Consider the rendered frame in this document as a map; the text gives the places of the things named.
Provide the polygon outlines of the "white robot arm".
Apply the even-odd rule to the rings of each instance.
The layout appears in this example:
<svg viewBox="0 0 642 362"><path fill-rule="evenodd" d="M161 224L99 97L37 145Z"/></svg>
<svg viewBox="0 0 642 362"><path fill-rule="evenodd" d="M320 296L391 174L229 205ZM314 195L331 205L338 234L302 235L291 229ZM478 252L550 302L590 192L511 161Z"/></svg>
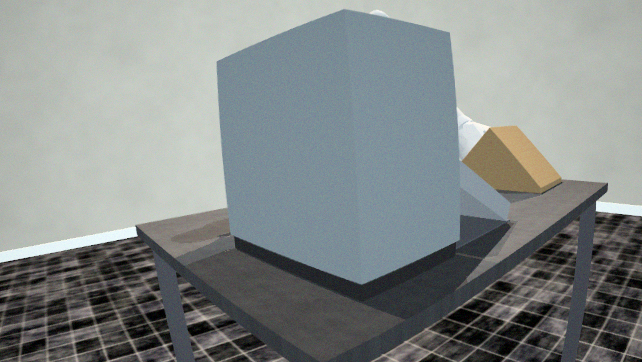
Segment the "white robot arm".
<svg viewBox="0 0 642 362"><path fill-rule="evenodd" d="M374 10L370 14L388 17L384 12ZM458 137L459 137L459 155L462 159L470 152L478 140L488 130L489 126L485 126L465 116L458 108ZM470 124L471 123L471 124ZM473 123L473 124L472 124ZM485 130L484 130L485 129Z"/></svg>

